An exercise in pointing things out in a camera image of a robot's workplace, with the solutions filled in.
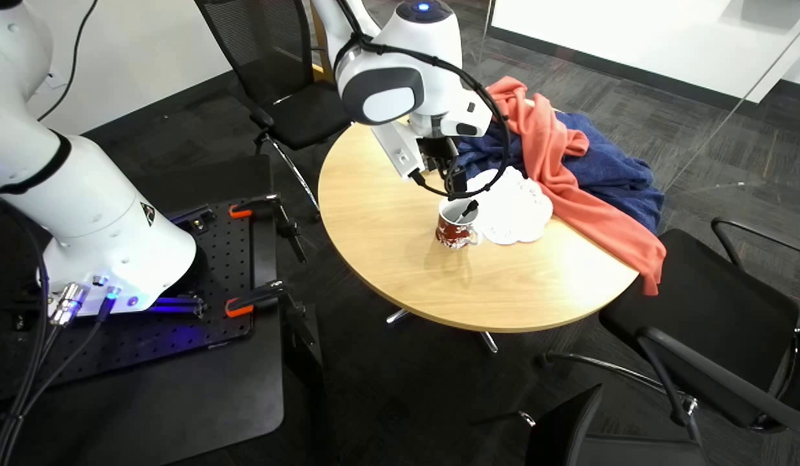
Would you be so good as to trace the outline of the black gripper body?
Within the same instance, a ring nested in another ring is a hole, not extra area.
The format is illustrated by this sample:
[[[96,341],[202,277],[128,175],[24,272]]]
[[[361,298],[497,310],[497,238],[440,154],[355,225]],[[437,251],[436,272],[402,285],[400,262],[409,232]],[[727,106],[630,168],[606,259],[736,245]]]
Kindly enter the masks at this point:
[[[453,136],[421,136],[417,140],[426,171],[457,171],[459,144]]]

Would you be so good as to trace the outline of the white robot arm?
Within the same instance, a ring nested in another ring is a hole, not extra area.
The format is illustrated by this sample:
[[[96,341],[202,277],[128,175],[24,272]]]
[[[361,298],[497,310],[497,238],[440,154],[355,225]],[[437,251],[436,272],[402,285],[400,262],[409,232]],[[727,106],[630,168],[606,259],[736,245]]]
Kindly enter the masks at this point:
[[[314,0],[334,80],[308,113],[340,123],[405,119],[415,136],[483,134],[492,112],[463,73],[445,0],[402,0],[375,22],[362,0]],[[198,240],[84,134],[45,123],[30,99],[52,36],[24,0],[0,0],[0,201],[50,232],[37,279],[50,308],[140,312],[195,264]]]

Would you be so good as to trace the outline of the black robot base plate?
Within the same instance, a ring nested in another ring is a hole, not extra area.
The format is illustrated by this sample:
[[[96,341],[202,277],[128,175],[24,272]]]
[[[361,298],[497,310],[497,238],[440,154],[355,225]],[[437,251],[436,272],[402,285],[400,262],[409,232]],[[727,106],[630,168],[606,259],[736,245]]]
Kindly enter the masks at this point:
[[[228,317],[228,298],[277,279],[277,207],[230,219],[212,207],[185,299],[84,320],[57,339],[50,387],[9,466],[168,466],[276,431],[286,420],[277,303]]]

